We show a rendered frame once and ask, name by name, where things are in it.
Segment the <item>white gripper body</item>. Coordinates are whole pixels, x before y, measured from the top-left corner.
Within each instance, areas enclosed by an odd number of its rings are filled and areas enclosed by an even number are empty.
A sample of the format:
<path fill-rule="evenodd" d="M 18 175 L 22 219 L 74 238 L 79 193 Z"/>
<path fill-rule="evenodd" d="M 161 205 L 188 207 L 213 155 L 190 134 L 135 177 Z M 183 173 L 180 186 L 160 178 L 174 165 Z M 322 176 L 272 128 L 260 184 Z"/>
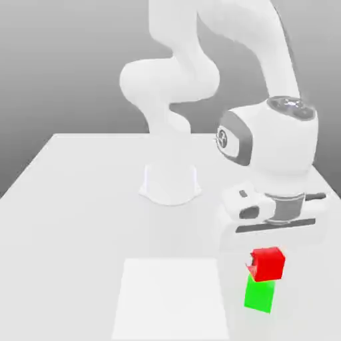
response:
<path fill-rule="evenodd" d="M 289 250 L 322 242 L 328 231 L 329 208 L 321 206 L 314 216 L 303 213 L 303 218 L 285 225 L 240 225 L 232 222 L 225 209 L 219 208 L 220 249 L 254 250 L 278 247 Z"/>

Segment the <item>small red cube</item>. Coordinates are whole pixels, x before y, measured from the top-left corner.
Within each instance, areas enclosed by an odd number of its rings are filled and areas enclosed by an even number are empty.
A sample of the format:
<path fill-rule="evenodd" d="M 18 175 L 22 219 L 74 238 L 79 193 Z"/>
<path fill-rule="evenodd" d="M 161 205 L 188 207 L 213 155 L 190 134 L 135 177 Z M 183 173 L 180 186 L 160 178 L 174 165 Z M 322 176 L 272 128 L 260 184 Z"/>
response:
<path fill-rule="evenodd" d="M 255 282 L 282 278 L 286 257 L 278 247 L 257 248 L 250 255 L 252 262 L 247 269 Z"/>

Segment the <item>small green cube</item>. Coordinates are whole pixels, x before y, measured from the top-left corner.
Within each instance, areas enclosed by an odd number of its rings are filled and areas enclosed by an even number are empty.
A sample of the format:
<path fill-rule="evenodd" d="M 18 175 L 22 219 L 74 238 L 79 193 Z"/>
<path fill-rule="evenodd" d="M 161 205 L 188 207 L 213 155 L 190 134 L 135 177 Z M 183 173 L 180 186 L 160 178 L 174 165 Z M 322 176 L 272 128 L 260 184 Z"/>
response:
<path fill-rule="evenodd" d="M 276 282 L 256 282 L 249 274 L 244 295 L 244 306 L 270 314 Z"/>

